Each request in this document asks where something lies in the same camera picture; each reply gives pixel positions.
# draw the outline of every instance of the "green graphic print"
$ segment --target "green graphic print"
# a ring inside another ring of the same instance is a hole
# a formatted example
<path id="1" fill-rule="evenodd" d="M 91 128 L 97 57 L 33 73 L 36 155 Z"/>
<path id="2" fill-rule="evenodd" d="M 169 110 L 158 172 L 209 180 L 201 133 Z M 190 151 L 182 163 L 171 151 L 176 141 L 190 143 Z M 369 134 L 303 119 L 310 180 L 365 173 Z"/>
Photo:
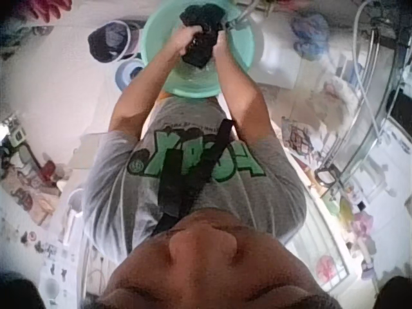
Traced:
<path id="1" fill-rule="evenodd" d="M 198 128 L 188 130 L 167 127 L 154 132 L 154 153 L 148 149 L 139 149 L 133 153 L 127 165 L 129 174 L 159 178 L 165 160 L 166 150 L 183 150 L 182 174 L 187 174 L 199 161 L 204 149 L 213 146 L 216 135 L 204 135 Z M 219 162 L 214 167 L 212 177 L 217 182 L 231 179 L 236 171 L 248 171 L 251 177 L 265 176 L 265 172 L 256 162 L 247 146 L 241 141 L 233 141 L 224 150 Z"/>

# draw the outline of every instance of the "water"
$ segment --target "water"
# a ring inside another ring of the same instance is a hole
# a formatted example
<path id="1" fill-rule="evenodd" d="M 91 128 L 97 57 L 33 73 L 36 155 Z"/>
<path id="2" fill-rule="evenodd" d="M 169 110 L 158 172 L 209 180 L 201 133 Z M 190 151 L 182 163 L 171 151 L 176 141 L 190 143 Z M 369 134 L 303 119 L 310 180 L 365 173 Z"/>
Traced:
<path id="1" fill-rule="evenodd" d="M 171 35 L 183 25 L 182 21 L 179 19 L 175 26 L 172 29 Z M 173 69 L 172 74 L 175 74 L 177 77 L 193 82 L 195 84 L 208 84 L 215 83 L 217 79 L 216 67 L 214 59 L 212 58 L 203 69 L 199 69 L 196 66 L 187 64 L 182 61 L 182 58 L 179 60 L 179 63 Z"/>

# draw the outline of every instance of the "faucet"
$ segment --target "faucet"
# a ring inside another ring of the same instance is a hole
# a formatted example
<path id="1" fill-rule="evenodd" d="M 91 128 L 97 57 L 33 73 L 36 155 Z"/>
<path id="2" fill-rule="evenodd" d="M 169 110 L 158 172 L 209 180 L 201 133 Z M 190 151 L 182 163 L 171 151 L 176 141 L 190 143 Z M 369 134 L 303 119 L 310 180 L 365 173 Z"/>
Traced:
<path id="1" fill-rule="evenodd" d="M 226 28 L 228 30 L 235 28 L 239 23 L 244 21 L 258 6 L 261 0 L 252 0 L 249 6 L 235 19 L 228 21 L 226 23 Z"/>

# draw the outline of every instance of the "t-shirt sleeve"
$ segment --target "t-shirt sleeve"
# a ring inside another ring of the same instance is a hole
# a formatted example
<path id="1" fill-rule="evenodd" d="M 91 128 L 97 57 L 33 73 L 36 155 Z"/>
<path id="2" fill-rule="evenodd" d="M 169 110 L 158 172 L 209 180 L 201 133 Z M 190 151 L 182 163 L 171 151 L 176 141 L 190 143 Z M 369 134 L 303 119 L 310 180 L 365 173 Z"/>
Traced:
<path id="1" fill-rule="evenodd" d="M 275 135 L 248 146 L 270 180 L 274 196 L 275 235 L 283 243 L 292 238 L 306 218 L 304 187 Z"/>
<path id="2" fill-rule="evenodd" d="M 106 133 L 84 186 L 84 232 L 110 260 L 127 257 L 133 231 L 125 229 L 122 176 L 137 139 L 120 131 Z"/>

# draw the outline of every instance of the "hand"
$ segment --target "hand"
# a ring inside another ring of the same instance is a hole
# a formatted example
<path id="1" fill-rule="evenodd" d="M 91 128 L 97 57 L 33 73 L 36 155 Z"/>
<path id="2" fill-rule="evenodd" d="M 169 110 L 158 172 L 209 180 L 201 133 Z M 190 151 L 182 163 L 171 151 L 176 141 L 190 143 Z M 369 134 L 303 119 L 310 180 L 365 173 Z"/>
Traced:
<path id="1" fill-rule="evenodd" d="M 201 26 L 181 27 L 169 39 L 169 45 L 180 55 L 186 54 L 186 47 L 193 41 L 196 33 L 202 32 Z"/>
<path id="2" fill-rule="evenodd" d="M 220 55 L 230 55 L 229 45 L 227 44 L 227 34 L 225 30 L 219 31 L 218 41 L 213 46 L 213 57 L 219 57 Z"/>

